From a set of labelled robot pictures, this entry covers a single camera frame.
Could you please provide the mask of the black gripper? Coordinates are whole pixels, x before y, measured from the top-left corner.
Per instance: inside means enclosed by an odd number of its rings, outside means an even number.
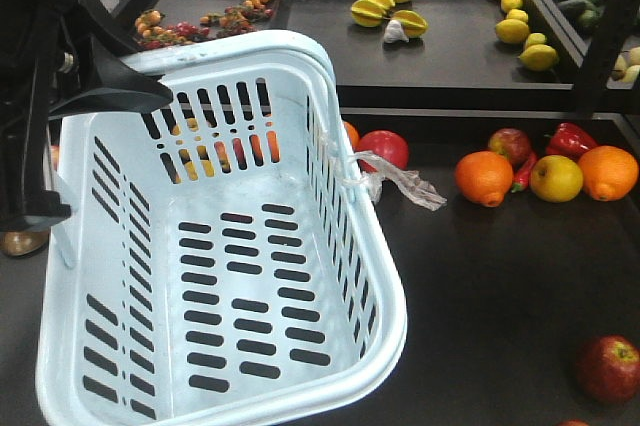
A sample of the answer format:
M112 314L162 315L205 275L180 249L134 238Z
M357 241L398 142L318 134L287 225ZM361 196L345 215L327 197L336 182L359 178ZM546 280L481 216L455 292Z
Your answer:
M49 117L149 114L171 90L120 58L137 42L101 0L1 0L1 229L43 230L69 206L47 185Z

